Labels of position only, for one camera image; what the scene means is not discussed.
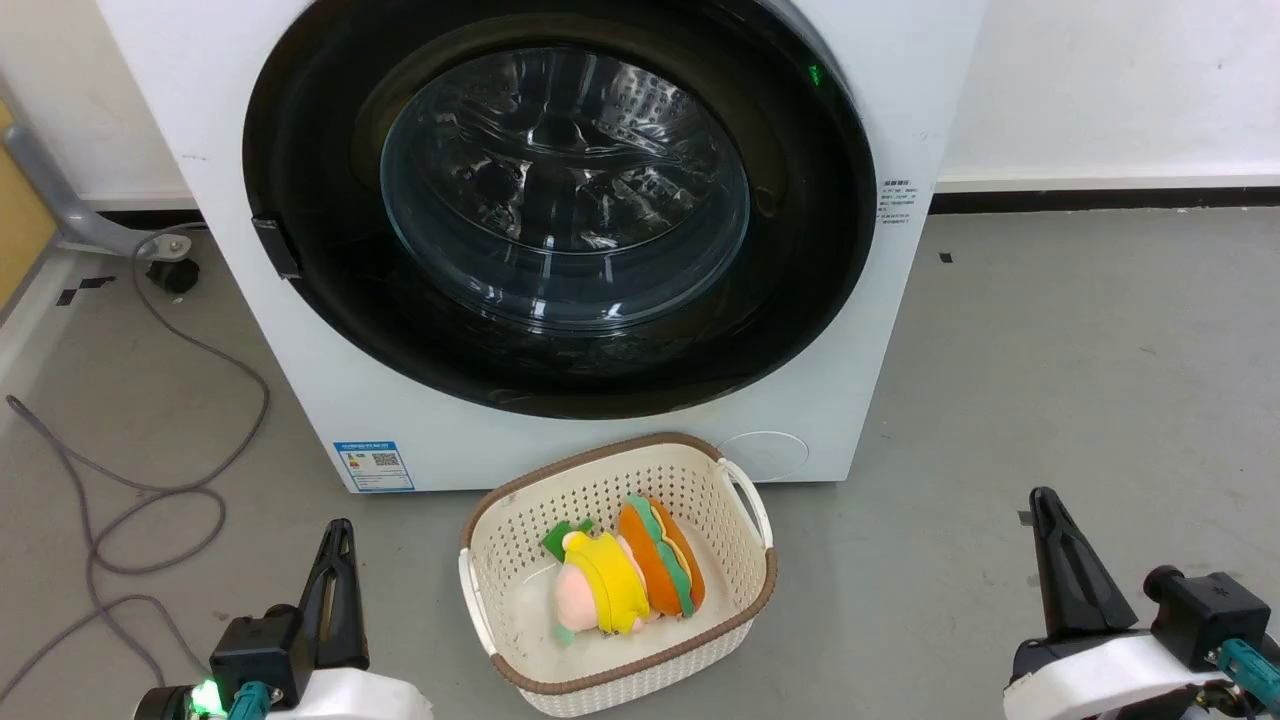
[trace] brown basket rim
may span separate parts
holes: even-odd
[[[572,468],[577,468],[579,465],[586,465],[588,462],[594,462],[595,460],[600,460],[611,455],[618,455],[628,450],[637,450],[641,447],[650,447],[654,445],[689,446],[692,447],[694,450],[703,452],[704,455],[707,455],[708,457],[710,457],[717,462],[724,457],[724,455],[722,455],[721,451],[717,450],[716,446],[713,446],[712,443],[685,433],[654,433],[650,436],[616,442],[612,445],[607,445],[604,447],[589,450],[586,452],[580,452],[577,455],[573,455],[572,457],[566,457],[564,460],[561,460],[558,462],[552,462],[545,468],[539,468],[532,473],[521,475],[520,478],[516,478],[515,480],[497,489],[493,489],[488,495],[485,495],[484,498],[480,500],[480,505],[476,506],[475,512],[472,512],[471,518],[467,519],[467,524],[462,528],[462,548],[463,550],[471,548],[471,536],[475,533],[476,524],[480,521],[480,516],[484,515],[485,510],[492,507],[495,502],[498,502],[503,497],[521,488],[529,487],[539,480],[544,480],[552,475],[557,475]],[[579,678],[576,680],[564,680],[562,683],[540,683],[512,667],[511,664],[507,662],[507,659],[504,659],[500,652],[495,652],[490,660],[493,660],[494,667],[498,669],[498,673],[500,673],[503,678],[506,678],[511,684],[516,685],[522,691],[544,696],[561,696],[561,694],[568,694],[579,691],[590,689],[596,685],[603,685],[605,683],[626,678],[627,675],[634,675],[636,673],[648,670],[650,667],[657,667],[658,665],[662,665],[668,660],[673,660],[681,655],[685,655],[686,652],[699,648],[724,635],[731,630],[737,629],[739,626],[744,625],[745,623],[750,621],[753,618],[759,615],[760,610],[764,610],[764,606],[769,602],[769,597],[773,594],[773,588],[777,584],[777,579],[778,579],[778,553],[777,550],[771,547],[764,552],[764,584],[760,587],[760,593],[755,596],[755,600],[751,601],[751,605],[749,605],[745,610],[742,610],[737,615],[733,615],[728,620],[724,620],[723,623],[713,628],[709,628],[699,633],[698,635],[689,638],[682,643],[675,644],[672,647],[668,647],[667,650],[662,650],[653,655],[641,657],[640,660],[636,660],[634,662],[621,665],[612,670],[605,670],[603,673],[596,673],[594,675],[588,675],[585,678]]]

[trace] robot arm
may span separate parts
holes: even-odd
[[[134,720],[431,720],[413,685],[369,673],[349,520],[325,528],[297,607],[237,618],[200,685],[154,688]]]
[[[1265,602],[1225,573],[1187,578],[1162,566],[1143,583],[1158,616],[1135,630],[1057,493],[1037,488],[1030,506],[1047,634],[1014,656],[1009,720],[1179,720],[1193,707],[1280,717],[1280,647],[1266,634]]]

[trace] gray floor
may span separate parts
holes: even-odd
[[[943,264],[938,252],[951,252]],[[475,493],[352,497],[340,487],[216,254],[173,320],[260,368],[261,437],[218,488],[225,534],[189,564],[104,594],[154,592],[201,652],[228,615],[293,601],[324,523],[357,529],[374,670],[438,717],[532,717],[490,667],[457,589]],[[123,265],[114,272],[123,273]],[[1280,602],[1280,210],[946,217],[931,220],[851,479],[769,487],[778,592],[742,648],[608,717],[1000,716],[1014,647],[1042,630],[1016,511],[1056,487],[1144,621],[1151,568],[1229,570]],[[63,437],[155,483],[209,468],[255,389],[165,336],[128,287],[81,293],[28,397]],[[74,498],[24,427],[0,438],[0,678],[87,610]],[[87,474],[101,525],[134,500]],[[108,547],[141,562],[207,532],[178,498]],[[170,683],[195,680],[151,610],[122,621]],[[152,684],[95,624],[0,716],[125,717]]]

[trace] washing machine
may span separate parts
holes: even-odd
[[[668,430],[844,480],[984,1],[99,5],[372,493]]]

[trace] white basket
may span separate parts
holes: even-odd
[[[613,530],[632,493],[657,497],[685,533],[707,582],[703,606],[632,635],[579,633],[566,647],[553,632],[558,564],[541,539],[561,520],[591,519]],[[773,593],[777,553],[746,474],[698,438],[663,433],[570,457],[486,495],[462,533],[458,574],[498,671],[538,710],[576,717],[664,688],[732,652]]]

